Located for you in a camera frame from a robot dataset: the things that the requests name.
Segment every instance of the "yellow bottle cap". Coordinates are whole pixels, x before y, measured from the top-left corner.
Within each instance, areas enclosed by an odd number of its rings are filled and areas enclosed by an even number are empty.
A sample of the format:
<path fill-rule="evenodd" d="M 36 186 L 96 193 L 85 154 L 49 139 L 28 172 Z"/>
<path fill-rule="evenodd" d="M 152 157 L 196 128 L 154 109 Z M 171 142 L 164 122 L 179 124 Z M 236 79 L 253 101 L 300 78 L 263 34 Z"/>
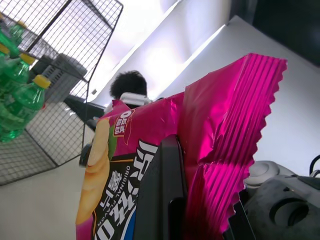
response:
<path fill-rule="evenodd" d="M 0 52 L 4 53 L 5 55 L 8 55 L 10 53 L 9 49 L 0 43 Z"/>
<path fill-rule="evenodd" d="M 17 21 L 16 23 L 17 23 L 18 25 L 24 27 L 25 29 L 27 28 L 27 25 L 26 25 L 23 21 L 21 21 L 21 20 Z"/>
<path fill-rule="evenodd" d="M 35 59 L 32 56 L 29 56 L 27 54 L 21 53 L 20 58 L 27 64 L 32 65 L 35 62 Z"/>
<path fill-rule="evenodd" d="M 35 76 L 35 78 L 33 79 L 33 82 L 43 89 L 47 89 L 51 84 L 49 79 L 43 75 Z"/>

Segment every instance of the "potato chip bag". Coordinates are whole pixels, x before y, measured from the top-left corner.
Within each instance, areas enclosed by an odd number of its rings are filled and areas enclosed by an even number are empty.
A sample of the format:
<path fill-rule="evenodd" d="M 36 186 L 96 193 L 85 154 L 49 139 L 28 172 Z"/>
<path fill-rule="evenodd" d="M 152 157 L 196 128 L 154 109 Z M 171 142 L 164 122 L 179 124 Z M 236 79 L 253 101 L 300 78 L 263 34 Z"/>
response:
<path fill-rule="evenodd" d="M 184 94 L 129 109 L 115 101 L 99 119 L 76 216 L 77 240 L 132 240 L 142 177 L 168 135 L 177 133 Z"/>
<path fill-rule="evenodd" d="M 286 68 L 284 59 L 251 53 L 186 87 L 178 124 L 186 239 L 222 239 Z"/>

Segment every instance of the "black metal grid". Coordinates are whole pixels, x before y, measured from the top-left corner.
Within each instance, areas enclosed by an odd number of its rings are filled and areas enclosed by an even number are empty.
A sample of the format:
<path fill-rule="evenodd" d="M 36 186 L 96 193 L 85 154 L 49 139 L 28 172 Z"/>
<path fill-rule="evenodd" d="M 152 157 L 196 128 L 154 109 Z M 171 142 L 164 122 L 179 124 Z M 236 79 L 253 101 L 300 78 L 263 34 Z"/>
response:
<path fill-rule="evenodd" d="M 64 100 L 85 103 L 79 109 L 85 111 L 90 80 L 122 9 L 117 0 L 0 1 L 0 12 L 9 26 L 19 20 L 27 26 L 18 47 L 38 61 L 30 76 L 43 74 L 52 82 L 46 90 L 45 108 L 26 132 L 12 142 L 0 143 L 0 186 L 80 155 L 85 124 L 71 110 L 75 106 Z"/>

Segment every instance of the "black cable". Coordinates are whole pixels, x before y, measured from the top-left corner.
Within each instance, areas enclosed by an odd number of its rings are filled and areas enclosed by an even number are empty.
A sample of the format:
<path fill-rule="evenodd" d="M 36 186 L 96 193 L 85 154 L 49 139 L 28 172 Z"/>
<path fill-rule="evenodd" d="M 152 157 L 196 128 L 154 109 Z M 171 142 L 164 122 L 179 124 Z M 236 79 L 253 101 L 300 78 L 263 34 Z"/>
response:
<path fill-rule="evenodd" d="M 312 160 L 312 162 L 311 162 L 311 164 L 310 164 L 310 168 L 309 168 L 309 175 L 311 175 L 311 174 L 313 173 L 315 164 L 316 164 L 316 162 L 317 162 L 319 159 L 320 159 L 320 155 L 316 156 L 316 157 Z"/>

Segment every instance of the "black hair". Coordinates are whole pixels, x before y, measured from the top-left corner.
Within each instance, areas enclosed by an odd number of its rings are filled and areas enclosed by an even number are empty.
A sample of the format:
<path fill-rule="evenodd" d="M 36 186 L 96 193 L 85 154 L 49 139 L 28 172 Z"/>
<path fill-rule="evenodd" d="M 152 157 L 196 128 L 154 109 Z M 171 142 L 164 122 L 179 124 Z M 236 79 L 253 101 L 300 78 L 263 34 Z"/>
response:
<path fill-rule="evenodd" d="M 138 71 L 119 73 L 111 84 L 110 95 L 120 99 L 123 93 L 147 95 L 147 82 Z"/>

